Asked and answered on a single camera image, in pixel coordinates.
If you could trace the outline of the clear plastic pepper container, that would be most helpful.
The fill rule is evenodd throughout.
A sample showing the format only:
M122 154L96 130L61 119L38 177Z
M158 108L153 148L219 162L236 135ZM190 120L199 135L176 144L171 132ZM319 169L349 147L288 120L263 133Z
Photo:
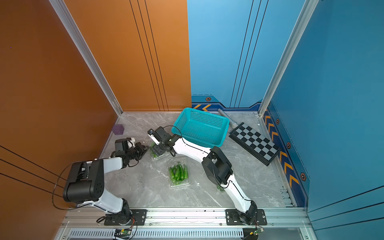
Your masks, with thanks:
M150 146L150 155L153 161L157 161L169 155L169 152L161 149L159 145L152 143Z

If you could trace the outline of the teal plastic mesh basket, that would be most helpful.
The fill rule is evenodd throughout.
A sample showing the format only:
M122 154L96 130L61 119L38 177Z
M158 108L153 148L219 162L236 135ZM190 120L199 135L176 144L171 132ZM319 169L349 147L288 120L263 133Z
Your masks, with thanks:
M196 145L213 148L223 145L228 129L229 120L225 117L185 108L173 124L172 133Z

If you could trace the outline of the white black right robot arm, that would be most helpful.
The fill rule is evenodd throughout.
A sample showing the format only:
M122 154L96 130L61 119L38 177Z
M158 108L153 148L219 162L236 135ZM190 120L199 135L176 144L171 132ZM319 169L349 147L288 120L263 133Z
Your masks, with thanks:
M220 148L199 146L189 142L181 134L170 135L163 127L148 130L148 135L161 150L172 155L189 157L202 164L207 178L223 188L231 198L241 222L246 225L257 223L257 204L240 187L232 164Z

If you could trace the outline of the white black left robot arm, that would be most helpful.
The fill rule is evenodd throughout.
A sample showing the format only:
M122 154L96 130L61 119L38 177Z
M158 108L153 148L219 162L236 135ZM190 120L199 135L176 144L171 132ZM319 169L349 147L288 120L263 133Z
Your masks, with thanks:
M105 216L97 219L98 224L133 226L136 220L127 200L105 189L105 174L130 167L132 160L139 162L147 150L148 146L133 139L121 139L110 158L73 163L63 190L64 200L78 208L92 206L103 211Z

